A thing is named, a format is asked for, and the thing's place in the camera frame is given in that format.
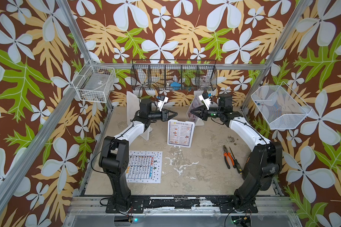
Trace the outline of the dotted border table menu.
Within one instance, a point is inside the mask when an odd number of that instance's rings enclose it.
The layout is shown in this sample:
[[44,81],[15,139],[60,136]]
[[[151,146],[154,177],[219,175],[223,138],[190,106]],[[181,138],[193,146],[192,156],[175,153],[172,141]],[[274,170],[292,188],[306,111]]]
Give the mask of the dotted border table menu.
[[126,169],[128,183],[161,183],[162,151],[129,152],[129,164]]

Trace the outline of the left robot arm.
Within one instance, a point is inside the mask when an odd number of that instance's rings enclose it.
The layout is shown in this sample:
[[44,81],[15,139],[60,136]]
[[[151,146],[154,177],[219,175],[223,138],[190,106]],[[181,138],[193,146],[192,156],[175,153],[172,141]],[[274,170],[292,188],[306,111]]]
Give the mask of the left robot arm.
[[120,134],[107,136],[99,155],[99,167],[108,176],[113,194],[108,202],[108,213],[126,214],[132,208],[131,190],[126,181],[129,164],[129,145],[156,121],[167,122],[178,115],[177,112],[160,107],[152,109],[152,100],[142,99],[131,124]]

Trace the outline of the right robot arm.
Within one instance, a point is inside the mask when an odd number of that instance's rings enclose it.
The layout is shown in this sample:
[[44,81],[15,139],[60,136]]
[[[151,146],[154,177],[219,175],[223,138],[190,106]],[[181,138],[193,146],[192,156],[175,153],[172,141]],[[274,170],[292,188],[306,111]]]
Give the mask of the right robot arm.
[[232,211],[238,213],[247,211],[257,213],[255,200],[258,192],[267,191],[274,176],[281,171],[282,145],[262,136],[240,112],[234,111],[231,94],[221,94],[216,107],[211,106],[212,95],[207,92],[199,95],[198,99],[203,104],[191,109],[191,114],[203,121],[218,118],[223,125],[237,133],[251,150],[244,167],[238,165],[232,151],[227,151],[244,182],[235,190],[230,202],[220,205],[220,210],[225,212],[226,208],[230,207]]

